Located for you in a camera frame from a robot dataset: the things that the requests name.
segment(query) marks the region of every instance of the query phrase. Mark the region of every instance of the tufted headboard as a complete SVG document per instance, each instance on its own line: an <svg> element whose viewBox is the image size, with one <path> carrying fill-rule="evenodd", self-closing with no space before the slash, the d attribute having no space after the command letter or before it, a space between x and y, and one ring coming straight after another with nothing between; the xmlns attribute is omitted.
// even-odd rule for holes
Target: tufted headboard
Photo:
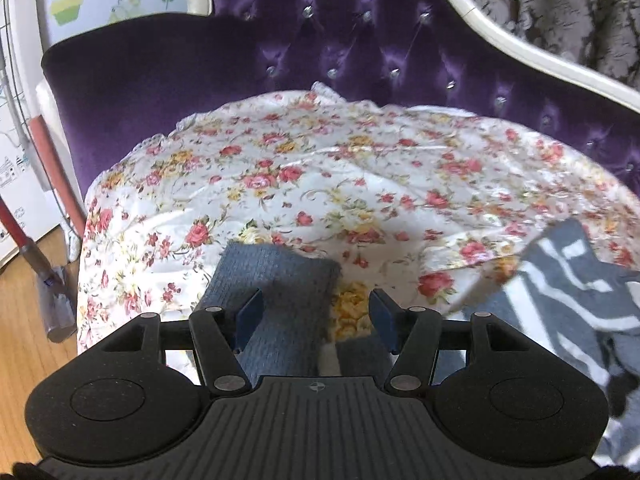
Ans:
<svg viewBox="0 0 640 480"><path fill-rule="evenodd" d="M640 114L533 69L447 0L213 0L70 38L43 58L84 194L137 142L197 111L320 80L349 100L433 104L525 124L640 192Z"/></svg>

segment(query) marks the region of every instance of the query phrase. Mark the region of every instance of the patterned curtain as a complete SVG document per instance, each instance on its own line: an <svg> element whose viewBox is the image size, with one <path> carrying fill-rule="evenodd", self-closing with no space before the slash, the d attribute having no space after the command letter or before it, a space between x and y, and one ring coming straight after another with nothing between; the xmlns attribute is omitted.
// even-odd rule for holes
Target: patterned curtain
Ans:
<svg viewBox="0 0 640 480"><path fill-rule="evenodd" d="M519 38L640 90L640 0L476 0Z"/></svg>

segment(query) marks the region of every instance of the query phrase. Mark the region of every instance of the floral fabric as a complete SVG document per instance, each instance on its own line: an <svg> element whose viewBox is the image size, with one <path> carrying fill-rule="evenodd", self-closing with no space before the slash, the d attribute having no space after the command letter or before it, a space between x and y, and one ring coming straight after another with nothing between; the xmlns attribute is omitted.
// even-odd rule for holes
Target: floral fabric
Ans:
<svg viewBox="0 0 640 480"><path fill-rule="evenodd" d="M368 333L373 287L443 313L482 298L568 216L601 260L640 261L638 200L571 148L453 110L348 103L320 84L187 118L101 174L86 204L80 351L140 312L185 319L230 240L340 262L332 339Z"/></svg>
<svg viewBox="0 0 640 480"><path fill-rule="evenodd" d="M476 0L519 38L640 89L640 0Z"/></svg>

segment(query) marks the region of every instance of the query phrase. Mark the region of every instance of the ribbed black surface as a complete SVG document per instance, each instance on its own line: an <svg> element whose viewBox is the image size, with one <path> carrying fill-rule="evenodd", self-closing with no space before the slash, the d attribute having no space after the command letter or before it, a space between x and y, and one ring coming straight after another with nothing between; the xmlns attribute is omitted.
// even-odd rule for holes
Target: ribbed black surface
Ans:
<svg viewBox="0 0 640 480"><path fill-rule="evenodd" d="M187 439L138 464L41 467L60 480L576 480L595 469L587 459L493 464L444 437L416 399L388 396L371 378L317 381L324 388L265 378L252 394L217 400Z"/></svg>

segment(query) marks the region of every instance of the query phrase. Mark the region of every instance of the red pole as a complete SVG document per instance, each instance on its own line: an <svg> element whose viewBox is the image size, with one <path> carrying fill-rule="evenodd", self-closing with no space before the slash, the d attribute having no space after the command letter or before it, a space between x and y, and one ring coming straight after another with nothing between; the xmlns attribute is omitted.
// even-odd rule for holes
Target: red pole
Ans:
<svg viewBox="0 0 640 480"><path fill-rule="evenodd" d="M2 200L0 196L0 222L4 226L4 228L9 232L11 238L14 239L14 242L18 247L24 247L29 243L29 238L24 233L22 228L18 225L18 222L15 221L14 216L9 211L9 208Z"/></svg>

